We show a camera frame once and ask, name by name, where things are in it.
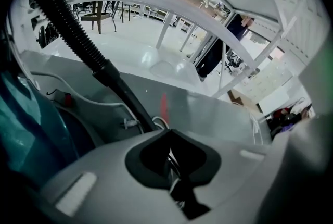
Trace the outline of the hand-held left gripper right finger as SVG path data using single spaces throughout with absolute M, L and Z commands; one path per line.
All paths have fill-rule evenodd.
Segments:
M 277 136 L 220 209 L 222 223 L 332 223 L 332 114 Z

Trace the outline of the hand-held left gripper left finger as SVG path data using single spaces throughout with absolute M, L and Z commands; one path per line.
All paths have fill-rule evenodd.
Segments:
M 41 194 L 84 223 L 137 223 L 138 182 L 125 167 L 132 143 L 98 147 L 55 175 Z

